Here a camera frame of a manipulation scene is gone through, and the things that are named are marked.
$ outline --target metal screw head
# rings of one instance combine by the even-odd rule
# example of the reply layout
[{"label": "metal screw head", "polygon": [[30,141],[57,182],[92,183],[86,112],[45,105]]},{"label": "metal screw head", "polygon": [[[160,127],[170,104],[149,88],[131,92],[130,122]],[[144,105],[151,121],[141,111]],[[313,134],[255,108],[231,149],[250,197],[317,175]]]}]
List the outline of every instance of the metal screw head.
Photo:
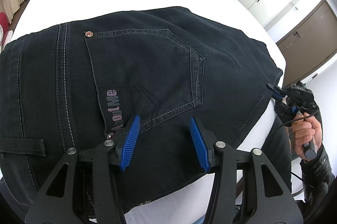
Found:
[{"label": "metal screw head", "polygon": [[75,148],[75,147],[69,148],[68,151],[67,151],[67,153],[68,153],[69,155],[75,154],[75,153],[76,153],[76,148]]},{"label": "metal screw head", "polygon": [[86,31],[86,32],[85,32],[85,35],[86,35],[88,38],[94,36],[94,34],[93,34],[91,31]]},{"label": "metal screw head", "polygon": [[255,155],[257,155],[257,156],[262,155],[262,151],[261,151],[259,148],[255,148],[255,149],[253,150],[253,153],[254,153]]},{"label": "metal screw head", "polygon": [[226,143],[224,142],[216,142],[215,145],[219,148],[224,148],[226,146]]},{"label": "metal screw head", "polygon": [[106,140],[106,141],[104,142],[104,145],[105,145],[105,146],[112,146],[112,145],[114,145],[114,141],[111,140],[111,139],[108,139],[108,140]]}]

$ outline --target black cable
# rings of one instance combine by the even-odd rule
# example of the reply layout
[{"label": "black cable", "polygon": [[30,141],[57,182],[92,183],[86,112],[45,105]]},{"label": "black cable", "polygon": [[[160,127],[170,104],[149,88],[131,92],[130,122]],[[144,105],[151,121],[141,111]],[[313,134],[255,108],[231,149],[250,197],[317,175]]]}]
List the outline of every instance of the black cable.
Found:
[{"label": "black cable", "polygon": [[304,188],[302,188],[301,190],[299,190],[298,192],[292,194],[292,197],[296,197],[298,196],[299,194],[302,194],[304,192]]},{"label": "black cable", "polygon": [[300,121],[300,120],[304,120],[304,119],[306,119],[306,118],[310,118],[310,117],[316,115],[317,113],[318,113],[318,110],[315,111],[313,114],[311,114],[311,115],[309,115],[309,116],[305,116],[305,117],[302,117],[302,118],[293,119],[293,120],[290,120],[290,121],[287,121],[287,122],[282,123],[278,128],[276,128],[273,132],[271,132],[271,133],[266,137],[266,139],[269,138],[270,136],[272,136],[277,130],[279,130],[279,129],[282,128],[283,126],[288,125],[288,124],[291,124],[291,123],[293,123],[293,122],[295,122],[295,121]]},{"label": "black cable", "polygon": [[309,183],[305,182],[302,178],[300,178],[298,175],[294,174],[293,172],[291,172],[292,175],[296,176],[299,180],[301,180],[303,183],[305,183],[306,185],[310,186],[312,189],[314,188],[312,185],[310,185]]},{"label": "black cable", "polygon": [[[309,183],[305,182],[302,178],[300,178],[298,175],[294,174],[293,172],[291,172],[292,175],[294,175],[295,177],[297,177],[299,180],[301,180],[303,183],[305,183],[306,185],[310,186],[311,188],[314,188],[313,186],[311,186]],[[299,190],[298,192],[292,194],[292,197],[296,197],[299,194],[302,194],[304,192],[304,188],[302,188],[301,190]]]}]

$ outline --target white bed sheet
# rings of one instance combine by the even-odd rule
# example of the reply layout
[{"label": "white bed sheet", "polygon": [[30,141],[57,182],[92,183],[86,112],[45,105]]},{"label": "white bed sheet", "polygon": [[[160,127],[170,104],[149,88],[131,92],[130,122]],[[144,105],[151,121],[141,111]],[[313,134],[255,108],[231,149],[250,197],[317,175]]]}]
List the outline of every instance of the white bed sheet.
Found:
[{"label": "white bed sheet", "polygon": [[[12,40],[60,23],[129,10],[146,10],[182,6],[191,12],[242,30],[248,37],[267,45],[277,67],[285,70],[285,60],[267,32],[237,0],[30,0]],[[260,148],[275,118],[272,101],[239,149]],[[206,212],[213,175],[205,175],[185,188],[128,212],[127,223],[191,224]]]}]

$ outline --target human hand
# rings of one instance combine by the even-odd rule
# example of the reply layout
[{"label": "human hand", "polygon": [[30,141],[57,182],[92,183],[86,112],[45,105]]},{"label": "human hand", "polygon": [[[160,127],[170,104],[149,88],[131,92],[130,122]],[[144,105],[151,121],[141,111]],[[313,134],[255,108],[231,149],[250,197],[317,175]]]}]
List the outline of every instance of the human hand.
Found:
[{"label": "human hand", "polygon": [[[295,119],[309,116],[308,113],[297,115]],[[313,141],[316,152],[322,145],[322,126],[320,122],[314,117],[309,117],[304,120],[295,121],[292,123],[292,131],[295,136],[294,151],[305,161],[310,161],[304,155],[303,144]]]}]

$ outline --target jeans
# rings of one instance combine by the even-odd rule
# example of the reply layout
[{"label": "jeans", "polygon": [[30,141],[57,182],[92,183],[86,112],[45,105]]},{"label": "jeans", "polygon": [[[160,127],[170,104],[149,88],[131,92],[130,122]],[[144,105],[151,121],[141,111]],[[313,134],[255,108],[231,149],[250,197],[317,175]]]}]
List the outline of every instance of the jeans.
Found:
[{"label": "jeans", "polygon": [[276,132],[274,132],[281,124],[282,122],[280,118],[276,116],[272,128],[270,129],[268,137],[266,138],[266,141],[264,142],[261,150],[280,174],[290,192],[292,192],[292,155],[288,133],[285,130],[285,127],[281,127]]},{"label": "jeans", "polygon": [[[25,35],[0,56],[1,170],[13,196],[30,206],[68,148],[94,148],[138,114],[131,164],[116,176],[127,212],[204,175],[191,117],[237,148],[266,110],[266,84],[281,75],[264,43],[181,7]],[[88,181],[92,200],[90,174]]]}]

